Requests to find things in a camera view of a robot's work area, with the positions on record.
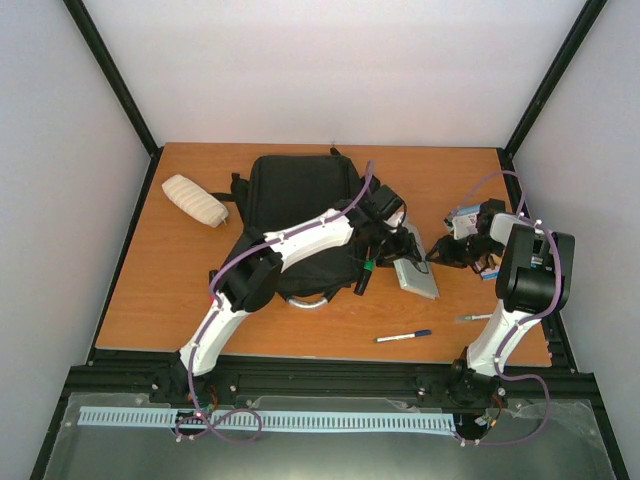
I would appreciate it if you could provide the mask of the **cream knitted pencil case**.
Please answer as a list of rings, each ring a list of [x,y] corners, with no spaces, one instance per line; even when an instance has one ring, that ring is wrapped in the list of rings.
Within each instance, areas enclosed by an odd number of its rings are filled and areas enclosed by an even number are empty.
[[[212,228],[225,223],[227,207],[201,186],[183,175],[176,174],[165,180],[161,188],[165,196],[194,220]]]

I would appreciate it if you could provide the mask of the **grey white pen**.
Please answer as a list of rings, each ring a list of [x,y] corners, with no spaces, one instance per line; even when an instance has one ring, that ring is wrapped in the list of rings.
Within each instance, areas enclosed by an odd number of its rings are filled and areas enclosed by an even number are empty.
[[[455,322],[464,323],[464,322],[490,319],[491,317],[492,317],[492,314],[462,315],[462,316],[455,317]]]

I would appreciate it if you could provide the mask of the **black aluminium frame rail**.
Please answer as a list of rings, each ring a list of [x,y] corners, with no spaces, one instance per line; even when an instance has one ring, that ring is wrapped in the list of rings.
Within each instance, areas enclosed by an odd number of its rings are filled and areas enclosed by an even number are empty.
[[[494,394],[469,384],[457,394],[470,392],[475,398],[455,401],[450,374],[444,364],[223,356],[211,373],[189,385],[173,354],[100,350],[87,364],[69,370],[62,392],[142,393],[154,403],[176,406],[187,405],[192,394],[204,406],[241,406],[263,396],[386,398],[451,412],[494,405]]]

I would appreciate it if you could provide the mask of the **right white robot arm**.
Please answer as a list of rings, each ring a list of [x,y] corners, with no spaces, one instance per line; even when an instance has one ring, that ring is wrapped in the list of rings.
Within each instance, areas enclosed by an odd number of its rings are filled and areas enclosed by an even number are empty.
[[[576,239],[548,231],[522,212],[489,199],[453,210],[448,234],[427,254],[431,263],[483,275],[495,259],[497,306],[478,338],[452,364],[447,393],[462,407],[488,405],[498,396],[506,361],[526,333],[567,303]]]

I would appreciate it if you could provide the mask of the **blue cap white pen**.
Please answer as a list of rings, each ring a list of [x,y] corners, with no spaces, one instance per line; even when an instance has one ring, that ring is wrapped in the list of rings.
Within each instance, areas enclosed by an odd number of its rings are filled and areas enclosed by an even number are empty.
[[[392,342],[392,341],[402,341],[402,340],[409,340],[409,339],[414,339],[419,337],[430,336],[431,334],[432,334],[432,331],[430,329],[424,329],[424,330],[417,330],[410,333],[377,337],[374,339],[374,342],[386,343],[386,342]]]

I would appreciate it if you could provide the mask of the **dog reader book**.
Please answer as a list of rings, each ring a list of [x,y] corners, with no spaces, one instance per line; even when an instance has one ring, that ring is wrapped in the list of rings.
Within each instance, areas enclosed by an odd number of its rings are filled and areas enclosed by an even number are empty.
[[[450,214],[445,224],[451,236],[456,240],[470,235],[479,235],[486,241],[488,254],[470,267],[482,280],[496,279],[500,268],[499,258],[504,246],[490,236],[490,229],[494,216],[505,211],[503,200],[490,198],[489,200],[465,207],[454,214]]]

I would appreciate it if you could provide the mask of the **pink cap black highlighter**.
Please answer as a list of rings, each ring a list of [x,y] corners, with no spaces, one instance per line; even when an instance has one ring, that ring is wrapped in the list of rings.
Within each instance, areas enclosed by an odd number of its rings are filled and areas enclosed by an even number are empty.
[[[218,290],[217,290],[217,274],[218,271],[216,269],[210,270],[209,271],[209,294],[211,297],[211,301],[213,303],[217,302],[217,298],[218,298]]]

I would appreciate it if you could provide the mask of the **green cap black highlighter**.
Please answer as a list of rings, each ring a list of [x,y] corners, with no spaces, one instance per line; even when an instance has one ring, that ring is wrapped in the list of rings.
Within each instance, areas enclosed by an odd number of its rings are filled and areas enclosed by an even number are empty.
[[[360,270],[359,273],[359,277],[356,281],[355,287],[354,287],[354,293],[358,296],[363,296],[369,281],[371,279],[372,273],[374,271],[375,268],[375,261],[374,260],[366,260],[363,265],[362,268]]]

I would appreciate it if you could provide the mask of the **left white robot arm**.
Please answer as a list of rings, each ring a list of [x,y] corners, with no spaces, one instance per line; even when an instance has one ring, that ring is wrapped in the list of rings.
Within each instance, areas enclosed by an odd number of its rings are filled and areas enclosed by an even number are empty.
[[[271,232],[255,228],[241,235],[210,282],[211,306],[191,339],[176,352],[169,374],[174,392],[186,402],[208,390],[205,374],[242,321],[276,294],[282,273],[316,254],[362,239],[365,258],[355,293],[364,293],[374,266],[400,258],[420,259],[415,237],[403,225],[406,202],[386,185],[365,184],[352,200],[294,226]]]

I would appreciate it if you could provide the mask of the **grey square book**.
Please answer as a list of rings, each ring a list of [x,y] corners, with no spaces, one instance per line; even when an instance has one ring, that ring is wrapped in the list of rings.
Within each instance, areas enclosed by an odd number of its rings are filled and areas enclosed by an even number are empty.
[[[402,258],[393,262],[399,286],[402,290],[427,299],[437,299],[439,290],[433,272],[425,260],[425,250],[418,229],[407,224],[406,228],[414,236],[418,260]]]

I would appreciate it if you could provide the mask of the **black student backpack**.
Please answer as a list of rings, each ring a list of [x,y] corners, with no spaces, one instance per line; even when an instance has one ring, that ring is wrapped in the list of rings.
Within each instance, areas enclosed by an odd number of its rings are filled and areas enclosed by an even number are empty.
[[[362,183],[352,160],[331,149],[324,155],[261,156],[247,179],[234,173],[228,193],[210,195],[233,202],[245,230],[273,232],[311,220],[332,207],[344,208]],[[286,301],[314,295],[330,301],[356,282],[360,254],[360,248],[344,245],[306,258],[282,273],[277,293]]]

